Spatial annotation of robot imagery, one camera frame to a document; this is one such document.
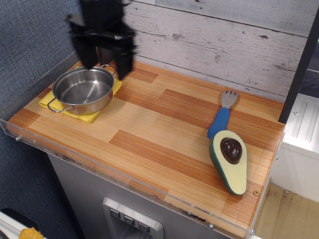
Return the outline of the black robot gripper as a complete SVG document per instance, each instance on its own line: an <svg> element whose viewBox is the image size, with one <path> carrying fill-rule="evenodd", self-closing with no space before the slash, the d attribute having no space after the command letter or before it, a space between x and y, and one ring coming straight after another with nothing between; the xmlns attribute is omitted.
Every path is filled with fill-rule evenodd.
<svg viewBox="0 0 319 239"><path fill-rule="evenodd" d="M98 62L96 47L113 49L120 80L133 67L135 32L124 23L128 0L80 0L80 13L69 14L70 37L83 66L90 70Z"/></svg>

